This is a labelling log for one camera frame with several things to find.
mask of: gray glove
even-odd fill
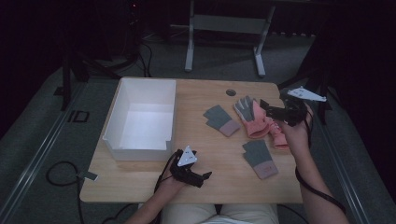
[[[204,116],[208,119],[207,125],[223,133],[227,137],[241,128],[241,125],[233,120],[220,105],[208,109]]]
[[[260,179],[275,175],[278,170],[263,140],[250,141],[243,145],[245,160]]]

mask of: white triangle tag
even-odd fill
[[[183,155],[181,155],[180,160],[178,160],[177,166],[184,166],[187,164],[195,163],[197,160],[198,159],[191,151],[190,146],[187,146],[186,148],[184,148]]]

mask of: white metal stand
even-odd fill
[[[236,32],[244,34],[260,35],[260,42],[253,49],[257,72],[259,76],[265,76],[264,64],[262,62],[262,46],[268,35],[268,29],[274,16],[276,7],[270,7],[266,19],[236,18],[194,14],[194,0],[190,4],[190,26],[189,45],[187,47],[187,57],[185,71],[192,71],[192,61],[194,55],[194,30],[210,30],[222,32]]]

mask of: wooden table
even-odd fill
[[[235,90],[235,96],[226,94]],[[230,137],[205,123],[205,111],[221,105],[240,122],[233,104],[249,95],[270,105],[283,106],[277,86],[265,82],[216,80],[177,80],[177,114],[175,149],[191,146],[197,151],[198,162],[192,166],[196,174],[212,171],[201,188],[185,187],[173,203],[301,203],[299,183],[294,175],[295,162],[289,151],[272,147],[272,137],[264,140],[279,174],[259,179],[243,158],[242,145],[247,138],[245,128]],[[89,171],[99,175],[97,181],[86,180],[80,199],[86,203],[142,203],[153,193],[165,161],[115,161],[102,136],[94,152]]]

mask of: pink glove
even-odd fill
[[[285,134],[282,133],[280,127],[272,119],[268,119],[270,126],[270,134],[274,138],[274,148],[276,149],[289,149],[288,142],[286,141]]]
[[[233,108],[244,123],[249,138],[261,138],[268,134],[270,127],[266,121],[265,110],[255,100],[246,96]]]

